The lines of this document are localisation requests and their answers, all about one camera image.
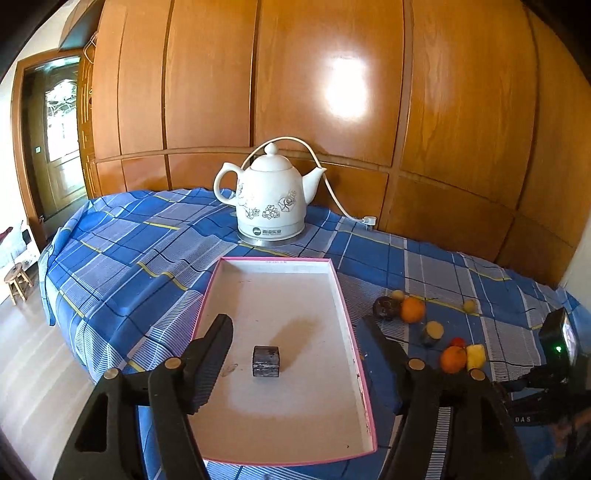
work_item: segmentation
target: kettle base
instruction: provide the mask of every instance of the kettle base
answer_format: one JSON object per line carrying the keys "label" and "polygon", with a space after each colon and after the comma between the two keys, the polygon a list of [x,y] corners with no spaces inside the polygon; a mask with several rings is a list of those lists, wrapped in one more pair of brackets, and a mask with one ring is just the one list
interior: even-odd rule
{"label": "kettle base", "polygon": [[307,228],[304,228],[301,232],[295,234],[294,236],[291,236],[289,238],[284,238],[282,240],[270,240],[267,238],[260,238],[260,237],[245,235],[240,230],[238,230],[238,238],[242,242],[244,242],[248,245],[252,245],[253,247],[267,247],[267,248],[282,247],[283,245],[289,245],[289,244],[292,244],[293,242],[297,242],[301,238],[304,238],[304,236],[307,233],[307,230],[308,230]]}

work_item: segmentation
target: blue plaid bedsheet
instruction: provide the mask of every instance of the blue plaid bedsheet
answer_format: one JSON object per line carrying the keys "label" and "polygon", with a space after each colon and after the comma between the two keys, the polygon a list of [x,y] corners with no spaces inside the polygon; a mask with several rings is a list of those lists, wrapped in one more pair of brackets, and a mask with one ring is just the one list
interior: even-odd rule
{"label": "blue plaid bedsheet", "polygon": [[[138,191],[89,200],[58,231],[40,259],[43,306],[50,325],[59,326],[95,382],[111,367],[143,371],[180,355],[190,341],[216,261],[225,255],[332,259],[354,323],[371,311],[378,296],[392,290],[424,298],[427,318],[445,328],[443,340],[426,349],[419,342],[421,325],[398,320],[380,325],[386,336],[434,366],[452,337],[485,344],[485,372],[492,380],[514,379],[543,363],[537,329],[548,312],[575,302],[565,292],[485,260],[368,231],[325,208],[308,207],[305,237],[273,251],[242,244],[235,217],[233,208],[205,189]],[[466,299],[476,301],[476,313],[462,310]],[[371,349],[359,336],[358,342],[362,353]],[[395,404],[384,397],[391,378],[367,369],[366,376],[378,427],[376,454],[290,469],[210,462],[212,478],[376,478],[390,441]],[[163,480],[150,410],[142,408],[140,417],[149,477]],[[445,409],[440,420],[449,423]],[[523,442],[535,469],[552,444],[547,432],[525,429]],[[435,449],[434,469],[442,467],[441,457]]]}

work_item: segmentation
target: dark cube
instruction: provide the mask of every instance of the dark cube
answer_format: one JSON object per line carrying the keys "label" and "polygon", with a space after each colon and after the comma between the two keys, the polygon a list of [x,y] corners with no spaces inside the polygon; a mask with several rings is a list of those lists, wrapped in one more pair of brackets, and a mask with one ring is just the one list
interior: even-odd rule
{"label": "dark cube", "polygon": [[257,345],[252,351],[253,377],[279,377],[279,347]]}

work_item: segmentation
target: wooden floor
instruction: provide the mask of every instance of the wooden floor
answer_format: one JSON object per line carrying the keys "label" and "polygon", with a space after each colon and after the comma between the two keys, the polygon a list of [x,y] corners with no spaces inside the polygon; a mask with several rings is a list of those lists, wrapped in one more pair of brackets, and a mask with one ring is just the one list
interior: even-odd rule
{"label": "wooden floor", "polygon": [[47,324],[38,280],[23,303],[0,304],[0,430],[37,480],[53,477],[93,384]]}

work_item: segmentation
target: floral pattern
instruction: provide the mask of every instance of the floral pattern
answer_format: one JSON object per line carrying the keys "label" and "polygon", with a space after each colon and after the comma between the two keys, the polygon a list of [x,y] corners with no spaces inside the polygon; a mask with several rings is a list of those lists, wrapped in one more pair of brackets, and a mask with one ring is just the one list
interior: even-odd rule
{"label": "floral pattern", "polygon": [[290,212],[294,205],[296,204],[296,191],[295,190],[290,190],[287,195],[284,195],[283,197],[281,197],[279,199],[279,202],[277,202],[277,205],[279,205],[279,208],[281,209],[282,212]]}
{"label": "floral pattern", "polygon": [[245,207],[247,199],[244,195],[242,195],[244,189],[244,184],[242,182],[236,183],[236,199],[238,201],[238,205]]}
{"label": "floral pattern", "polygon": [[244,207],[244,212],[246,213],[246,218],[252,220],[254,217],[258,217],[261,211],[258,208],[248,208]]}
{"label": "floral pattern", "polygon": [[279,210],[275,205],[267,205],[267,208],[263,210],[262,217],[266,218],[267,220],[271,220],[272,218],[279,218]]}

